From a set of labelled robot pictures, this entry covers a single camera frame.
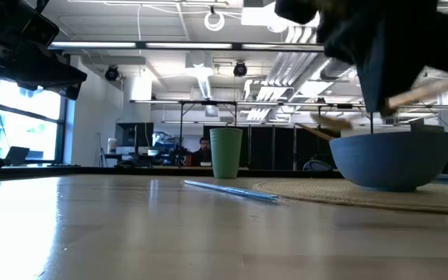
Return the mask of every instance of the blue straw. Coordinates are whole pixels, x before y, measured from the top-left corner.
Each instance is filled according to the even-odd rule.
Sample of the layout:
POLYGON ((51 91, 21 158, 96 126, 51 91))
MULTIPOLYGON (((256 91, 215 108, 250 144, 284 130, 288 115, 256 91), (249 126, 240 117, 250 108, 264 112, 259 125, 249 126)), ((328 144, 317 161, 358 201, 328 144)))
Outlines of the blue straw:
POLYGON ((227 192, 230 194, 243 195, 243 196, 246 196, 249 198, 258 198, 258 199, 263 199, 263 200, 273 201, 273 202, 276 202, 279 199, 279 196, 275 195, 275 194, 267 194, 267 193, 263 193, 260 191, 251 191, 251 190, 242 189, 242 188, 238 188, 238 187, 225 187, 225 186, 219 186, 219 185, 214 185, 214 184, 195 182, 195 181, 191 181, 191 180, 185 180, 184 183, 194 185, 194 186, 199 186, 199 187, 206 187, 206 188, 210 188, 212 190, 224 191, 224 192, 227 192))

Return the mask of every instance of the blue bowl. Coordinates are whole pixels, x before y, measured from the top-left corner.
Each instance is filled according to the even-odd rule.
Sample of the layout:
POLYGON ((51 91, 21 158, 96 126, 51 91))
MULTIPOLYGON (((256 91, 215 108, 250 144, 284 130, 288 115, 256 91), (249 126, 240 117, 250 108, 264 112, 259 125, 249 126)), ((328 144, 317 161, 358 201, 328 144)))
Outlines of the blue bowl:
POLYGON ((415 191, 431 182, 448 159, 446 132, 391 132, 330 141, 341 175, 378 191, 415 191))

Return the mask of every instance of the table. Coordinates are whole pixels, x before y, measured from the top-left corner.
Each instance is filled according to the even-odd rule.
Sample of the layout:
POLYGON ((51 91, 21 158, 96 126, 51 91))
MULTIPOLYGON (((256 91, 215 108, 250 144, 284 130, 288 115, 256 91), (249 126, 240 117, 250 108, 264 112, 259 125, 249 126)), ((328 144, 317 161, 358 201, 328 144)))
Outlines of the table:
POLYGON ((448 215, 273 205, 183 179, 262 181, 1 182, 0 279, 448 279, 448 215))

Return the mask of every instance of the green cup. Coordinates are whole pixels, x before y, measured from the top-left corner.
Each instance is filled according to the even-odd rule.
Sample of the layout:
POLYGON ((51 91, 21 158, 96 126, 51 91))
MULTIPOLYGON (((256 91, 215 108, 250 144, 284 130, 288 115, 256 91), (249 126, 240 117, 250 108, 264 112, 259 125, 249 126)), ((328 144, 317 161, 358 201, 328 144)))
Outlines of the green cup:
POLYGON ((235 128, 210 130, 212 169, 215 178, 234 179, 238 176, 242 134, 241 129, 235 128))

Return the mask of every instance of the round placemat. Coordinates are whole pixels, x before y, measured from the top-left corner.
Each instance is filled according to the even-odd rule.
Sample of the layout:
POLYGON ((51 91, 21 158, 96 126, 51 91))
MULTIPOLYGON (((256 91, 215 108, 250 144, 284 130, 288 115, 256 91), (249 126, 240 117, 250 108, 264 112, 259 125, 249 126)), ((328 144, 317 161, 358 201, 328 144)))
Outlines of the round placemat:
POLYGON ((253 189, 284 198, 418 212, 448 213, 448 185, 427 184, 415 192, 375 191, 347 180, 267 181, 253 189))

